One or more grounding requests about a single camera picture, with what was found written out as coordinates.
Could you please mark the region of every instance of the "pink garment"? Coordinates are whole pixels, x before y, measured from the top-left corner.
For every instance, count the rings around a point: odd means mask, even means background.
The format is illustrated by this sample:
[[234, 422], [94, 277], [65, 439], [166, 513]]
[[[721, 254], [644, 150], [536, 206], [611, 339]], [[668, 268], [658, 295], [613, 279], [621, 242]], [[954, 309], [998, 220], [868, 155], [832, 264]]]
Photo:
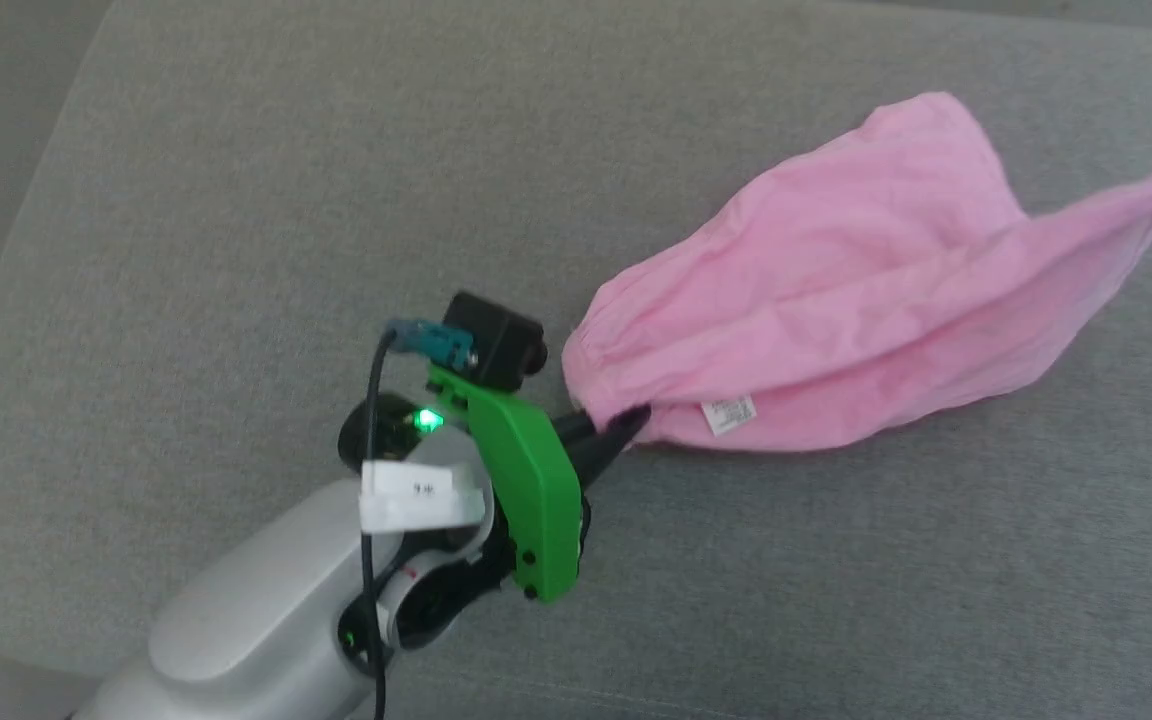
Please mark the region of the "pink garment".
[[[639, 442], [838, 447], [1036, 381], [1152, 241], [1152, 176], [1029, 218], [949, 94], [765, 172], [684, 242], [626, 270], [567, 341], [598, 427]], [[702, 402], [749, 395], [717, 434]]]

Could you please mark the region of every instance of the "small green light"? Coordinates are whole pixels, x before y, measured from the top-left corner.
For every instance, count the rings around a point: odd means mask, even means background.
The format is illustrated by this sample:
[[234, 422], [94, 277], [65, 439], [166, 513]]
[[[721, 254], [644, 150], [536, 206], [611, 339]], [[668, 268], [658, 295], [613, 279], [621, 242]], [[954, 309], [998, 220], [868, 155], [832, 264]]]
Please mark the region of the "small green light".
[[412, 417], [412, 424], [416, 425], [416, 429], [419, 430], [419, 432], [431, 433], [444, 426], [444, 417], [442, 415], [434, 414], [433, 410], [430, 410], [426, 407], [426, 409], [417, 411], [417, 414]]

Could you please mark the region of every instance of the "robotic arm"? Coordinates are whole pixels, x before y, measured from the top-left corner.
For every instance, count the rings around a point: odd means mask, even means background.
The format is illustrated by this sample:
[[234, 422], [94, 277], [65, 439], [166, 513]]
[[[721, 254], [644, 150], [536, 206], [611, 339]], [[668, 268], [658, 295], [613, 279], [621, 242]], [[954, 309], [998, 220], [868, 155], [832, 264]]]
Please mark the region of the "robotic arm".
[[164, 607], [147, 652], [101, 684], [74, 720], [343, 720], [382, 665], [440, 637], [505, 579], [553, 602], [575, 584], [589, 530], [585, 487], [650, 416], [636, 409], [596, 432], [584, 414], [551, 419], [513, 393], [547, 357], [538, 323], [461, 293], [440, 324], [393, 328], [397, 350], [429, 357], [441, 414], [396, 395], [349, 415], [340, 457], [457, 468], [483, 492], [476, 526], [366, 538], [376, 584], [362, 582], [357, 479], [319, 488]]

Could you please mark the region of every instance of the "pink clothing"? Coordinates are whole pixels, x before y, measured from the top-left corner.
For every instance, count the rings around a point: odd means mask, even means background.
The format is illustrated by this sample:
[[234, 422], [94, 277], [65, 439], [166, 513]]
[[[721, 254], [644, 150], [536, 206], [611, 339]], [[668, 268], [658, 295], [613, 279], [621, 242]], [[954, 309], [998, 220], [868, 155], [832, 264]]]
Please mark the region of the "pink clothing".
[[[641, 442], [813, 450], [1036, 381], [1152, 241], [1152, 176], [1029, 218], [949, 94], [879, 108], [626, 270], [567, 341], [602, 427]], [[702, 402], [749, 395], [714, 432]]]

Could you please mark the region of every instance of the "black cable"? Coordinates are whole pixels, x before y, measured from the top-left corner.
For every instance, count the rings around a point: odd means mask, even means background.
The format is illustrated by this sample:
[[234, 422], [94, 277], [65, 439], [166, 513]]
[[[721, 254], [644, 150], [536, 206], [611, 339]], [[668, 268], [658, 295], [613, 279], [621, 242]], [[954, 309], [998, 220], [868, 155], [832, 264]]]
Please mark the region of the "black cable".
[[[376, 355], [371, 357], [371, 374], [367, 376], [367, 418], [362, 430], [364, 438], [364, 455], [362, 460], [376, 460], [376, 425], [379, 424], [380, 370], [385, 364], [385, 354], [389, 351], [397, 333], [385, 331], [380, 342], [376, 343]], [[385, 651], [380, 642], [380, 619], [376, 617], [376, 569], [371, 566], [371, 536], [359, 533], [358, 548], [362, 551], [362, 597], [364, 597], [364, 616], [367, 624], [367, 664], [371, 676], [376, 681], [372, 694], [372, 717], [376, 720], [385, 718]]]

